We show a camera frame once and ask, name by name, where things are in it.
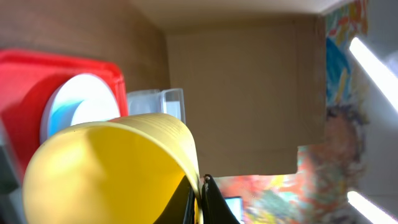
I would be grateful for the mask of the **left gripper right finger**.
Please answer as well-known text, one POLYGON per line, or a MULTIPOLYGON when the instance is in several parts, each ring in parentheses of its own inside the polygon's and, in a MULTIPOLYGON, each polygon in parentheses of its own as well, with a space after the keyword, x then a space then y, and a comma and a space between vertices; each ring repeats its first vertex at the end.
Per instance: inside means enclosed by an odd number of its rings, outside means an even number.
POLYGON ((214 178, 206 174, 201 188, 204 224, 239 224, 223 198, 214 178))

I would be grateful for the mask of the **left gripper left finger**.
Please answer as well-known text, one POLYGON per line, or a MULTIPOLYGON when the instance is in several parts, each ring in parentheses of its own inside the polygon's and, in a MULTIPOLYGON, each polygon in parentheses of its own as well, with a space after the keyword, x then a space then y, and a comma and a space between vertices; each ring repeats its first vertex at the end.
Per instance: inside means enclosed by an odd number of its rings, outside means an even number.
POLYGON ((194 224, 195 194, 184 176, 154 224, 194 224))

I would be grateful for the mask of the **yellow plastic cup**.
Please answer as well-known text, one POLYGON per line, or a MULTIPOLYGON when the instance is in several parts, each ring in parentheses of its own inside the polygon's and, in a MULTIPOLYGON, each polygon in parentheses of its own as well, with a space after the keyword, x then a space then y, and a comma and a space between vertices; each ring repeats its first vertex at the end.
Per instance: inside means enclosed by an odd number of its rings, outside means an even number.
POLYGON ((186 176, 201 220, 195 142, 163 113, 83 123, 34 153, 22 200, 28 223, 154 223, 186 176))

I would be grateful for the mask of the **light blue bowl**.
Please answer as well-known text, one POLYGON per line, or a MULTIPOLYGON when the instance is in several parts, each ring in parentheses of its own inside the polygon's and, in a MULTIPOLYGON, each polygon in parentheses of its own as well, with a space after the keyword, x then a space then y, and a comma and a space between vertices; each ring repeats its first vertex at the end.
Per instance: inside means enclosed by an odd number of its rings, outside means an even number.
POLYGON ((57 132, 72 126, 74 114, 82 103, 82 101, 65 103, 59 106, 55 111, 51 112, 49 116, 49 124, 47 126, 47 137, 49 138, 57 132))

